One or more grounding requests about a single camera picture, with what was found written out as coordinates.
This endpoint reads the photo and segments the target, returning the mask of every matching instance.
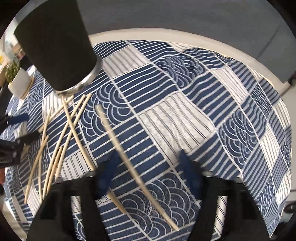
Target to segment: gray wall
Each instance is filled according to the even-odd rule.
[[[168,28],[235,47],[286,81],[296,68],[296,39],[266,0],[77,0],[88,34]]]

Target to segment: black cylindrical container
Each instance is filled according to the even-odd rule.
[[[76,0],[42,3],[19,23],[14,35],[56,91],[77,85],[96,65]]]

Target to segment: blue and white tablecloth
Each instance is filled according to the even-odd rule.
[[[178,165],[184,149],[192,161],[217,177],[240,176],[272,234],[291,186],[291,124],[276,90],[259,73],[214,51],[161,41],[113,41],[94,46],[103,69],[93,83],[74,96],[92,93],[76,131],[95,164],[114,149],[94,106],[101,104],[113,131],[143,181],[180,231],[174,231],[119,165],[112,190],[128,214],[104,196],[97,202],[111,240],[186,240],[196,220],[195,200]],[[7,112],[28,113],[27,123],[9,126],[2,139],[14,140],[37,130],[52,106],[61,101],[38,71],[25,100],[13,97]],[[66,123],[61,112],[48,126],[42,159],[42,184],[50,157]],[[39,207],[37,171],[28,198],[24,191],[40,140],[18,166],[7,168],[5,191],[16,220],[28,231]],[[72,138],[61,176],[73,179],[87,172]],[[226,197],[220,197],[213,239],[220,236]],[[80,201],[72,198],[79,239],[84,240]]]

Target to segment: metal rim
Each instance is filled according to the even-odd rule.
[[[78,93],[79,91],[83,90],[86,86],[90,85],[93,82],[93,80],[100,73],[101,68],[102,68],[102,59],[101,59],[101,57],[97,56],[97,61],[96,61],[94,68],[82,81],[80,81],[75,86],[73,86],[69,89],[66,89],[66,90],[62,90],[62,91],[54,90],[54,93],[60,98],[62,96],[63,97],[70,97],[71,95]]]

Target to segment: wooden chopstick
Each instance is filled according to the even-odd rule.
[[[48,121],[49,121],[51,112],[52,112],[52,107],[50,108],[50,110],[49,110],[49,112],[47,114],[45,123],[44,123],[41,143],[45,139],[46,129],[47,129],[47,125],[48,125]],[[42,188],[41,188],[41,167],[42,167],[42,162],[41,161],[42,161],[42,155],[39,158],[39,167],[38,167],[38,186],[39,186],[39,202],[40,202],[40,204],[42,203]]]
[[[59,162],[59,158],[60,158],[60,156],[61,156],[62,150],[63,150],[63,148],[60,147],[60,148],[59,148],[59,151],[58,151],[58,153],[57,153],[57,156],[56,156],[56,158],[55,158],[54,164],[53,164],[53,166],[52,166],[52,171],[51,171],[51,173],[50,173],[50,177],[49,177],[49,181],[48,181],[48,186],[47,186],[46,194],[48,194],[48,192],[49,192],[49,190],[50,190],[50,187],[52,186],[52,179],[53,179],[53,177],[54,177],[54,174],[55,174],[55,171],[56,171],[56,168],[57,168],[57,164],[58,164],[58,162]]]
[[[74,98],[74,96],[69,97],[69,98],[67,99],[66,103],[68,104],[71,100],[73,100],[73,98]],[[58,108],[58,109],[56,110],[56,112],[53,113],[53,114],[50,116],[48,123],[50,123],[50,122],[53,120],[53,118],[55,118],[55,116],[56,116],[56,115],[57,115],[62,109],[63,109],[63,106],[61,106],[60,108]],[[38,132],[41,133],[41,132],[43,131],[43,129],[44,129],[44,124],[38,129]],[[20,159],[21,159],[21,160],[25,157],[25,155],[26,155],[26,153],[27,153],[27,151],[28,151],[29,149],[30,149],[30,145],[26,145],[26,146],[24,147],[24,150],[22,151],[21,156],[20,156]]]
[[[95,170],[95,166],[94,166],[94,164],[91,162],[91,160],[89,159],[88,155],[85,153],[85,150],[84,150],[84,148],[83,148],[83,146],[82,146],[82,144],[81,144],[81,142],[80,142],[80,139],[79,139],[79,137],[78,137],[78,135],[77,135],[77,133],[76,133],[75,127],[74,127],[74,125],[73,125],[73,123],[72,123],[72,120],[71,120],[71,118],[70,118],[70,115],[69,115],[69,112],[68,112],[68,109],[67,109],[67,106],[66,106],[66,104],[65,104],[65,101],[64,101],[64,98],[63,98],[63,97],[62,97],[62,102],[63,102],[63,105],[64,105],[64,109],[65,109],[65,114],[66,114],[66,116],[67,116],[67,120],[68,120],[68,122],[69,122],[69,126],[70,126],[70,128],[71,128],[71,130],[72,130],[72,134],[73,134],[73,136],[74,136],[74,138],[75,138],[75,140],[76,140],[76,143],[77,143],[77,145],[78,145],[78,147],[79,147],[79,149],[80,149],[80,151],[81,151],[81,154],[82,154],[82,156],[84,157],[85,162],[86,162],[86,164],[88,165],[88,167],[90,168],[90,170],[91,170],[91,171],[94,171],[94,170]],[[126,209],[124,208],[124,206],[121,204],[121,202],[117,199],[117,197],[115,196],[115,194],[114,194],[112,191],[108,192],[107,195],[109,196],[109,198],[111,199],[111,201],[116,205],[116,207],[117,207],[122,213],[127,213],[127,211],[126,211]]]
[[[70,97],[66,100],[66,103],[69,104],[69,102],[70,102],[71,100],[73,100],[73,98],[74,98],[74,96],[70,96]],[[55,118],[56,115],[57,115],[58,113],[61,112],[62,109],[63,109],[63,106],[61,106],[60,108],[58,108],[58,109],[55,111],[55,113],[53,113],[53,114],[50,116],[48,123],[50,123],[50,122],[53,120],[53,118]],[[42,125],[42,126],[38,129],[38,131],[41,133],[41,132],[43,131],[43,129],[44,129],[44,125]]]
[[[84,111],[84,108],[85,108],[85,106],[87,105],[87,103],[88,103],[90,97],[91,97],[91,93],[89,93],[89,94],[86,96],[86,98],[85,98],[85,100],[84,100],[84,102],[83,102],[83,104],[82,104],[82,106],[81,106],[81,108],[80,108],[78,114],[76,115],[76,118],[75,118],[74,123],[73,123],[74,127],[77,125],[77,123],[78,123],[78,121],[79,121],[79,119],[80,119],[80,116],[81,116],[82,112]],[[66,154],[66,151],[67,151],[67,148],[68,148],[69,142],[70,142],[70,140],[71,140],[71,137],[72,137],[72,130],[70,130],[70,132],[69,132],[69,134],[68,134],[68,136],[67,136],[66,142],[65,142],[65,144],[64,144],[63,151],[62,151],[61,157],[60,157],[60,159],[59,159],[59,165],[58,165],[58,167],[57,167],[57,171],[56,171],[56,178],[59,177],[59,175],[60,175],[60,173],[61,173],[63,160],[64,160],[64,157],[65,157],[65,154]]]
[[[62,102],[63,102],[63,105],[64,105],[65,114],[66,114],[66,117],[67,117],[67,120],[68,120],[68,124],[69,124],[69,126],[70,126],[70,128],[71,128],[71,130],[72,130],[72,134],[73,134],[73,136],[74,136],[74,138],[75,138],[75,140],[76,140],[76,143],[77,143],[77,145],[78,145],[78,147],[79,147],[79,149],[80,149],[80,151],[81,151],[81,154],[82,154],[82,156],[84,157],[84,159],[85,159],[87,165],[91,168],[91,170],[95,170],[95,166],[94,166],[93,162],[91,162],[91,161],[89,160],[89,157],[87,156],[87,154],[86,154],[86,152],[85,152],[85,150],[84,150],[84,148],[83,148],[83,146],[82,146],[82,144],[81,144],[81,142],[80,142],[79,136],[77,135],[77,132],[76,132],[76,130],[75,130],[75,127],[74,127],[74,125],[73,125],[73,123],[72,123],[72,118],[70,117],[70,114],[69,114],[68,108],[67,108],[67,106],[66,106],[66,103],[65,103],[64,97],[62,97]]]
[[[80,98],[80,100],[78,101],[78,103],[76,104],[76,106],[74,107],[72,113],[71,113],[71,118],[74,117],[76,111],[78,110],[80,104],[82,103],[83,99],[84,99],[85,95],[82,95],[82,97]],[[61,142],[63,140],[63,137],[67,131],[67,128],[68,128],[68,122],[66,122],[62,132],[61,132],[61,135],[57,141],[57,144],[54,148],[54,152],[52,153],[52,156],[51,156],[51,159],[50,159],[50,162],[49,162],[49,165],[48,165],[48,169],[47,169],[47,173],[46,173],[46,177],[45,177],[45,181],[44,181],[44,187],[43,187],[43,193],[42,193],[42,199],[45,198],[45,195],[46,195],[46,190],[47,190],[47,184],[48,184],[48,180],[49,180],[49,175],[51,173],[51,169],[52,169],[52,165],[54,163],[54,160],[55,160],[55,157],[56,157],[56,154],[57,154],[57,151],[61,145]]]
[[[143,180],[139,176],[139,173],[137,170],[134,168],[133,164],[129,160],[128,156],[124,152],[124,149],[120,145],[119,140],[117,139],[116,135],[112,131],[110,127],[110,123],[107,120],[104,110],[101,105],[95,106],[96,113],[100,116],[102,120],[102,124],[113,144],[117,152],[119,153],[121,160],[124,162],[126,165],[127,169],[129,170],[131,176],[133,179],[136,181],[136,183],[139,185],[139,187],[142,189],[143,193],[147,196],[147,198],[150,200],[150,202],[156,207],[157,211],[164,217],[164,219],[176,230],[179,231],[178,226],[171,220],[171,218],[167,215],[167,213],[164,211],[164,209],[158,204],[158,202],[154,199],[154,197],[151,195],[150,191],[147,189],[145,186]]]
[[[35,168],[36,168],[36,166],[38,164],[39,157],[42,155],[42,151],[43,151],[43,149],[44,149],[44,147],[46,145],[47,140],[48,140],[48,136],[46,136],[44,141],[41,143],[41,147],[40,147],[39,152],[38,152],[38,154],[36,156],[34,164],[32,166],[31,174],[29,176],[28,185],[27,185],[27,189],[26,189],[26,193],[25,193],[25,201],[24,201],[25,204],[27,203],[29,190],[30,190],[30,186],[31,186],[31,182],[32,182],[32,178],[33,178],[33,175],[34,175]]]

